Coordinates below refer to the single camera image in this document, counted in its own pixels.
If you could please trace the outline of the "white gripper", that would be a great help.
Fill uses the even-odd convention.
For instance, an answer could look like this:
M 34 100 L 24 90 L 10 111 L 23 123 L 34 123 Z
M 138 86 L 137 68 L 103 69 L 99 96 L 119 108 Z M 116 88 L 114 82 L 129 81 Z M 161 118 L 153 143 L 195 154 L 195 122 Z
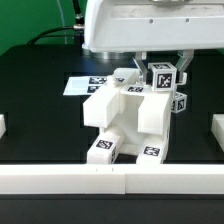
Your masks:
M 193 50 L 224 48 L 224 0 L 88 0 L 85 43 L 93 52 L 136 52 L 142 84 L 144 51 L 180 50 L 182 80 Z

